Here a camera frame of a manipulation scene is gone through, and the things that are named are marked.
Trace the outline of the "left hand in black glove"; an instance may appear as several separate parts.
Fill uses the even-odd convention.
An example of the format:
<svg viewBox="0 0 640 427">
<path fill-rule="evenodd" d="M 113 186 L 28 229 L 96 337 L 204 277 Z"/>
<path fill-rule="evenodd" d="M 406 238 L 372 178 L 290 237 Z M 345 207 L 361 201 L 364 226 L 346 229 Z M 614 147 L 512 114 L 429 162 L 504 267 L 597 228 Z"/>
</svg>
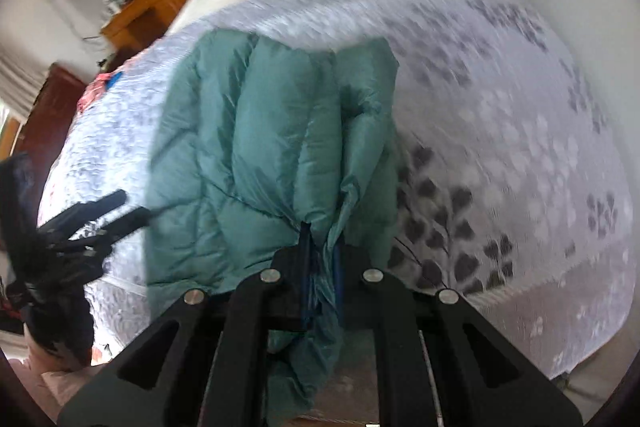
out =
<svg viewBox="0 0 640 427">
<path fill-rule="evenodd" d="M 37 345 L 79 367 L 91 364 L 94 321 L 84 288 L 63 291 L 47 303 L 29 303 L 21 316 Z"/>
</svg>

